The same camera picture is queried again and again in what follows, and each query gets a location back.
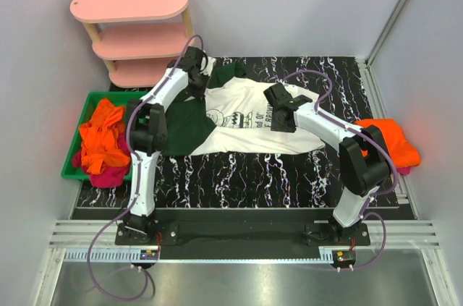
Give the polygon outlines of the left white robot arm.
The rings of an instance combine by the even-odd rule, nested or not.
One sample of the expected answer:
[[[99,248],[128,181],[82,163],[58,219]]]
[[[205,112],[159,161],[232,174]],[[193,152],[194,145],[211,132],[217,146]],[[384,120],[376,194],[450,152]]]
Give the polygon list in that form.
[[[129,213],[148,217],[155,210],[153,188],[155,167],[166,147],[168,130],[166,112],[181,93],[187,97],[204,98],[213,66],[206,53],[188,46],[181,56],[171,61],[159,82],[142,98],[129,101],[126,109],[126,142],[132,159]]]

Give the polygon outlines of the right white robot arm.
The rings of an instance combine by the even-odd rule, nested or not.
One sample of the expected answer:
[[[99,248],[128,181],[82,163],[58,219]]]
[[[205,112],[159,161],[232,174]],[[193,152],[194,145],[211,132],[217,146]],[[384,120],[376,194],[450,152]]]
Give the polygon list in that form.
[[[263,93],[272,107],[273,131],[303,129],[336,150],[344,189],[330,222],[338,231],[354,228],[362,220],[367,202],[393,171],[381,131],[337,118],[306,95],[292,96],[281,83]]]

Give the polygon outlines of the white and green t-shirt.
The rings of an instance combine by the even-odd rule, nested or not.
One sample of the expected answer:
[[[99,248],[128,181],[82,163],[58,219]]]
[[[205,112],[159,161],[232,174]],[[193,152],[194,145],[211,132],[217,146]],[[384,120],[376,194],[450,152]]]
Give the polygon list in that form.
[[[311,132],[271,130],[272,108],[264,91],[268,82],[247,77],[245,66],[232,62],[217,66],[211,59],[204,98],[182,92],[166,112],[164,156],[209,153],[269,153],[297,155],[324,147]]]

